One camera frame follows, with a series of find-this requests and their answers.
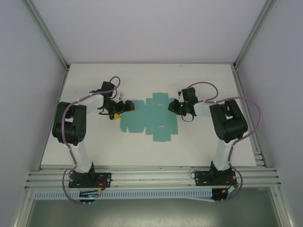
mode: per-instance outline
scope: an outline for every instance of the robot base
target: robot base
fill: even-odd
[[[195,171],[196,186],[230,186],[237,184],[236,173],[231,169],[218,171],[211,162],[209,171]]]
[[[111,173],[95,173],[94,165],[91,166],[88,173],[78,173],[73,171],[70,174],[69,188],[102,188],[110,187]]]

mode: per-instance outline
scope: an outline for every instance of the white table surface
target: white table surface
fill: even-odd
[[[72,64],[61,101],[72,102],[101,87],[113,76],[121,78],[118,89],[124,99],[145,100],[153,93],[166,92],[177,98],[178,91],[198,81],[208,81],[219,89],[216,100],[237,96],[237,89],[228,64]],[[213,97],[209,85],[196,85],[199,100]],[[184,122],[178,116],[178,135],[171,141],[155,142],[152,135],[120,130],[120,120],[88,115],[85,146],[95,165],[106,166],[209,166],[218,138],[211,118],[196,117]],[[236,146],[232,156],[234,166],[256,166],[250,140]],[[50,135],[42,160],[43,165],[71,165],[65,145]]]

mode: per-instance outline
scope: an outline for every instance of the light purple wall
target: light purple wall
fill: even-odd
[[[0,226],[37,167],[64,70],[20,0],[0,6]]]
[[[68,63],[234,62],[265,0],[34,0]]]
[[[277,1],[240,68],[246,95],[263,109],[262,144],[278,169],[297,226],[303,226],[302,12],[301,0]]]

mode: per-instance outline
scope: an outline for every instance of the white wall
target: white wall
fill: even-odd
[[[9,227],[64,71],[20,0],[1,1],[0,21],[0,226]]]
[[[277,1],[240,69],[263,108],[259,133],[277,167],[297,226],[303,226],[303,1]]]
[[[68,63],[234,62],[265,0],[34,0]]]

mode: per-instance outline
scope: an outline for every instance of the purple cable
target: purple cable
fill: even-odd
[[[65,125],[64,125],[64,123],[65,123],[65,117],[66,117],[66,114],[67,114],[68,110],[69,110],[70,107],[72,107],[73,105],[78,104],[78,103],[81,103],[81,102],[84,102],[85,100],[87,100],[88,98],[90,98],[90,97],[92,97],[92,96],[99,95],[99,94],[107,94],[107,93],[110,93],[110,92],[113,92],[113,91],[117,90],[117,88],[120,86],[121,79],[120,79],[118,76],[114,76],[114,77],[112,77],[112,78],[109,80],[109,82],[111,82],[111,81],[112,81],[113,79],[115,79],[115,78],[118,79],[118,85],[115,86],[114,89],[109,90],[109,91],[99,91],[99,92],[95,92],[95,93],[90,93],[88,96],[85,96],[84,98],[79,99],[78,101],[75,101],[75,102],[70,103],[70,104],[66,107],[66,109],[64,110],[63,115],[62,115],[62,121],[61,121],[62,140],[63,140],[63,143],[68,147],[69,152],[70,152],[70,155],[71,155],[71,158],[72,158],[72,160],[74,161],[74,164],[75,164],[75,167],[74,167],[74,168],[67,168],[67,169],[64,171],[63,177],[62,177],[62,188],[63,188],[63,191],[64,191],[65,196],[66,196],[70,201],[72,201],[72,202],[74,202],[74,203],[77,203],[77,204],[81,204],[81,205],[82,205],[82,204],[84,204],[84,203],[81,203],[80,201],[77,201],[77,200],[72,199],[72,198],[67,194],[67,192],[66,192],[66,190],[65,190],[65,185],[64,185],[64,177],[65,177],[66,172],[67,172],[68,170],[71,170],[71,171],[75,170],[75,168],[76,168],[76,166],[77,166],[77,160],[76,160],[76,158],[75,158],[75,156],[74,156],[74,154],[73,154],[73,152],[72,152],[71,146],[67,143],[66,138],[65,138],[65,128],[64,128],[64,127],[65,127]]]
[[[194,83],[194,84],[192,84],[192,85],[189,85],[187,88],[192,87],[193,85],[196,85],[196,84],[209,84],[209,85],[213,86],[213,87],[216,89],[216,92],[217,92],[217,94],[216,94],[213,98],[208,98],[208,99],[206,99],[206,100],[199,101],[199,102],[204,102],[204,101],[213,100],[213,99],[215,99],[215,98],[218,97],[218,95],[219,95],[218,88],[217,88],[214,84],[209,83],[209,82],[196,82],[196,83]]]
[[[237,195],[239,195],[239,193],[240,193],[240,191],[241,191],[241,189],[242,189],[242,186],[243,186],[243,176],[242,176],[241,173],[240,173],[235,167],[233,167],[232,164],[231,164],[231,157],[232,157],[233,148],[234,148],[234,146],[235,146],[237,143],[239,143],[240,141],[242,141],[242,140],[246,139],[247,137],[251,136],[252,134],[254,134],[254,133],[257,131],[257,129],[260,127],[261,122],[262,122],[262,118],[263,118],[262,109],[261,109],[261,107],[259,106],[259,104],[256,103],[254,100],[249,99],[249,98],[245,98],[245,97],[231,97],[231,98],[226,98],[226,99],[222,99],[222,100],[219,100],[219,101],[205,101],[205,103],[222,103],[222,102],[229,101],[229,100],[232,100],[232,99],[242,99],[242,100],[246,100],[246,101],[249,101],[249,102],[253,103],[253,104],[257,107],[257,109],[259,110],[259,121],[258,121],[257,126],[254,128],[254,130],[252,130],[252,131],[251,131],[250,133],[248,133],[246,136],[243,136],[242,138],[240,138],[240,139],[238,139],[238,140],[236,140],[236,141],[234,141],[234,142],[232,143],[231,150],[230,150],[230,152],[229,152],[229,154],[228,154],[227,162],[228,162],[229,166],[230,166],[235,172],[237,172],[237,173],[239,174],[240,179],[241,179],[241,182],[240,182],[240,186],[239,186],[238,191],[237,191],[232,197],[230,197],[230,198],[228,198],[228,199],[225,199],[224,201],[229,201],[229,200],[233,199],[234,197],[236,197]]]

